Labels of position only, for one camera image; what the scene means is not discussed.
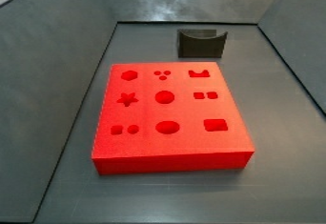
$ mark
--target red shape sorter block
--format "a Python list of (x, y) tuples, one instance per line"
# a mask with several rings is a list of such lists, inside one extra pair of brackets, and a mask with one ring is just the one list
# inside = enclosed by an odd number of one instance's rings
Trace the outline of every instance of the red shape sorter block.
[(245, 168), (254, 151), (217, 63), (113, 66), (93, 154), (99, 174)]

